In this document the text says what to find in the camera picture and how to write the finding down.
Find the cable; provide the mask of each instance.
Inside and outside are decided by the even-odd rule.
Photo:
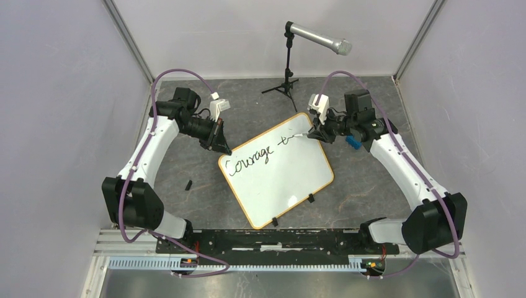
[[[385,257],[387,256],[387,249],[385,248],[385,244],[382,244],[381,245],[381,258],[380,258],[380,262],[382,262],[383,260],[385,260]]]
[[[331,74],[329,74],[327,76],[327,78],[325,79],[325,82],[323,82],[323,85],[321,86],[321,91],[319,92],[318,98],[316,99],[316,105],[319,104],[319,99],[320,99],[321,95],[323,94],[323,92],[325,92],[325,89],[327,88],[327,83],[329,82],[329,80],[332,78],[332,76],[334,76],[336,74],[339,74],[339,73],[349,76],[356,83],[358,83],[358,85],[360,85],[365,90],[369,91],[369,89],[367,89],[367,86],[360,79],[358,79],[356,76],[354,76],[353,74],[349,73],[348,71],[344,71],[344,70],[333,71]],[[436,250],[436,249],[433,249],[432,251],[434,251],[435,253],[437,253],[440,256],[444,256],[444,257],[450,258],[450,259],[455,259],[460,254],[460,244],[458,242],[457,230],[455,228],[455,223],[453,222],[453,219],[451,217],[451,213],[447,209],[447,206],[446,206],[444,200],[442,199],[442,196],[439,194],[439,192],[436,189],[434,189],[433,185],[427,179],[427,177],[424,175],[424,173],[416,166],[416,164],[409,157],[409,155],[406,152],[404,152],[402,146],[400,145],[400,143],[396,139],[395,134],[393,133],[393,130],[391,129],[391,125],[389,124],[389,119],[387,118],[387,114],[381,108],[381,106],[378,104],[377,100],[373,97],[373,94],[371,94],[371,99],[374,102],[375,106],[377,107],[378,111],[380,111],[380,114],[381,114],[383,120],[385,121],[385,125],[387,126],[387,130],[389,131],[389,136],[393,140],[394,145],[398,148],[399,153],[411,165],[411,167],[418,174],[418,176],[420,176],[420,178],[423,180],[424,184],[431,190],[433,195],[437,198],[440,206],[444,210],[444,214],[445,214],[445,217],[447,219],[447,223],[449,224],[449,229],[451,230],[451,235],[453,237],[453,245],[455,246],[455,252],[452,255],[448,255],[448,254],[446,254],[446,253],[444,253],[442,251]]]
[[[153,81],[153,84],[151,85],[151,107],[152,107],[152,110],[153,110],[153,123],[152,123],[151,129],[149,131],[148,136],[146,137],[146,140],[145,140],[144,144],[142,145],[141,149],[137,153],[137,156],[135,157],[135,160],[133,161],[133,164],[131,165],[130,172],[128,173],[128,176],[126,177],[126,180],[124,181],[124,185],[122,186],[122,191],[120,193],[120,199],[119,199],[119,202],[118,202],[118,227],[119,227],[120,234],[121,234],[122,238],[127,243],[133,243],[135,240],[137,240],[137,238],[139,238],[140,235],[142,235],[143,233],[146,232],[146,229],[143,229],[140,232],[138,232],[137,235],[135,235],[132,239],[129,239],[128,236],[126,235],[126,231],[124,230],[124,220],[123,220],[123,215],[122,215],[123,211],[124,211],[124,198],[126,197],[126,190],[128,189],[128,185],[130,184],[130,181],[132,180],[133,173],[137,169],[137,165],[139,164],[139,161],[141,160],[141,157],[143,156],[143,153],[145,152],[146,147],[148,146],[149,141],[151,140],[151,137],[155,134],[155,128],[157,127],[157,105],[155,103],[156,102],[155,88],[156,88],[157,83],[159,82],[159,80],[164,75],[166,75],[168,73],[173,73],[173,72],[190,73],[190,74],[196,76],[198,79],[200,79],[201,82],[205,83],[205,85],[207,85],[208,89],[210,90],[210,94],[216,93],[216,91],[208,84],[208,82],[206,82],[205,79],[203,79],[199,74],[194,73],[193,71],[190,71],[190,70],[182,69],[182,68],[174,68],[174,69],[171,69],[171,70],[163,71],[161,74],[159,74],[159,76],[157,76],[155,81]],[[224,273],[226,270],[228,270],[228,268],[230,268],[230,265],[227,262],[219,260],[219,259],[216,259],[216,258],[212,258],[211,256],[203,255],[203,254],[198,253],[198,252],[196,252],[194,250],[191,250],[190,248],[187,248],[186,246],[184,246],[183,244],[179,243],[175,239],[172,239],[172,238],[167,237],[165,235],[156,233],[154,231],[149,231],[149,233],[152,234],[152,235],[155,235],[157,237],[161,237],[161,238],[164,237],[168,241],[172,242],[173,244],[181,247],[183,250],[186,250],[186,251],[191,252],[191,253],[193,253],[193,254],[195,254],[197,256],[201,256],[202,258],[205,258],[205,259],[208,259],[208,260],[211,260],[211,261],[215,261],[215,262],[218,262],[218,263],[223,264],[223,265],[226,266],[224,269],[221,269],[219,271],[214,271],[214,272],[205,273],[205,274],[198,274],[198,275],[180,276],[182,278],[200,278],[200,277],[205,277],[205,276],[217,275],[217,274]]]
[[[333,108],[333,107],[330,107],[329,110],[332,110],[332,111],[334,111],[335,113],[340,113],[340,114],[345,114],[345,115],[347,115],[347,112],[337,111],[337,110],[336,110],[335,108]]]
[[[212,112],[210,112],[210,109],[207,108],[207,107],[204,108],[204,109],[202,109],[202,110],[200,110],[199,113],[194,114],[194,116],[199,116],[199,117],[201,117],[201,113],[204,112],[204,111],[208,111],[208,116],[209,116],[209,117],[212,116]]]
[[[410,264],[405,267],[404,269],[398,271],[398,272],[395,272],[395,273],[391,273],[391,274],[387,274],[387,275],[381,275],[381,276],[371,276],[371,275],[368,275],[367,276],[367,279],[384,279],[384,278],[392,278],[392,277],[395,277],[397,275],[400,275],[400,274],[404,274],[405,272],[407,272],[409,269],[411,269],[415,264],[416,264],[416,261],[420,258],[420,255],[416,255],[414,257],[414,259],[412,259],[412,261],[410,262]]]
[[[164,236],[163,234],[159,234],[159,233],[156,233],[154,231],[149,231],[150,234],[154,235],[154,236],[157,236],[159,238],[166,238],[166,240],[172,242],[173,244],[181,247],[183,250],[185,251],[188,251],[189,253],[193,253],[197,256],[200,256],[201,258],[205,258],[205,259],[208,259],[210,261],[214,261],[214,262],[217,262],[217,263],[220,263],[220,264],[223,264],[225,267],[219,271],[214,271],[214,272],[209,272],[209,273],[203,273],[203,274],[196,274],[196,275],[179,275],[180,278],[204,278],[206,276],[213,276],[213,275],[217,275],[217,274],[221,274],[221,273],[224,273],[225,271],[228,270],[228,268],[230,268],[230,265],[223,261],[223,260],[219,260],[219,259],[216,259],[212,256],[207,256],[207,255],[203,255],[202,253],[198,253],[197,251],[191,249],[191,248],[188,248],[187,246],[183,245],[182,243],[180,243],[179,241],[173,239],[173,238],[170,238],[170,237],[166,237]]]

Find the silver microphone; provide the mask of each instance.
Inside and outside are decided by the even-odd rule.
[[[343,38],[333,38],[290,21],[287,22],[285,30],[288,30],[293,34],[297,34],[324,47],[328,47],[338,55],[346,56],[349,54],[350,49],[352,48],[352,45]]]

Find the black tripod stand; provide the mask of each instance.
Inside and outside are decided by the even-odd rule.
[[[290,90],[293,88],[293,84],[299,81],[299,79],[295,79],[293,81],[288,80],[290,77],[294,75],[294,73],[290,71],[290,68],[288,68],[288,64],[290,62],[290,48],[292,48],[292,40],[294,39],[294,34],[290,31],[290,26],[292,24],[293,24],[292,22],[287,22],[285,26],[285,37],[287,38],[287,68],[285,68],[285,82],[277,87],[265,90],[261,93],[267,93],[273,90],[278,91],[279,93],[290,98],[290,100],[292,101],[292,105],[294,106],[294,110],[298,112],[298,109],[296,108],[296,104],[294,103],[294,99],[292,98],[292,94]]]

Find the gray floor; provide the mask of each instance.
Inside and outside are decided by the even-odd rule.
[[[388,259],[386,273],[407,266]],[[110,270],[101,297],[459,297],[447,259],[419,259],[396,278],[368,281],[359,273],[232,272],[209,278],[179,279],[168,271]]]
[[[276,91],[261,94],[283,79],[220,79],[210,81],[231,109],[221,114],[225,137],[231,148],[295,115],[290,100]],[[364,77],[364,83],[397,126],[406,145],[418,158],[408,120],[396,88],[389,77]],[[311,94],[318,93],[324,78],[301,78],[293,96],[300,112],[306,111]],[[168,100],[176,87],[188,87],[201,95],[200,108],[208,107],[208,89],[200,81],[163,81],[159,100]],[[349,78],[333,78],[325,95],[331,106],[344,110],[344,93],[358,89]],[[405,218],[409,215],[403,193],[386,169],[363,148],[354,150],[340,137],[323,144],[334,172],[332,184],[279,218],[279,227],[358,227],[376,217]],[[155,191],[165,208],[189,219],[194,228],[251,228],[222,175],[220,153],[203,150],[198,140],[179,135],[168,148],[155,181]],[[184,191],[188,180],[194,182]]]

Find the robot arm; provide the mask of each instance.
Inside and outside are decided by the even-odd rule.
[[[346,111],[340,115],[329,108],[327,96],[322,95],[320,100],[315,101],[317,96],[314,94],[309,102],[310,111],[316,118],[307,137],[332,143],[336,135],[352,135],[388,170],[411,208],[412,213],[405,220],[375,219],[360,225],[360,233],[366,242],[407,245],[417,254],[451,243],[453,238],[444,210],[432,191],[437,191],[446,203],[458,238],[462,237],[466,199],[460,193],[449,194],[443,186],[436,183],[407,149],[396,127],[390,121],[386,124],[384,119],[376,118],[368,91],[346,93]],[[390,125],[402,150],[394,145],[387,125]],[[426,186],[414,166],[427,180],[433,181],[432,189]]]
[[[191,229],[187,220],[175,217],[164,210],[160,198],[153,191],[155,177],[166,154],[168,146],[177,134],[183,133],[199,139],[201,147],[230,155],[232,151],[223,135],[223,119],[219,113],[230,107],[228,101],[217,99],[210,103],[210,117],[206,119],[195,115],[201,98],[188,88],[176,88],[174,98],[167,102],[157,102],[158,122],[155,132],[150,129],[153,124],[153,110],[150,110],[147,127],[130,161],[119,172],[116,178],[106,177],[102,183],[102,193],[113,223],[118,223],[118,202],[122,192],[124,177],[133,167],[133,161],[149,134],[152,138],[134,168],[128,185],[123,210],[124,224],[153,230],[160,234],[181,239]]]

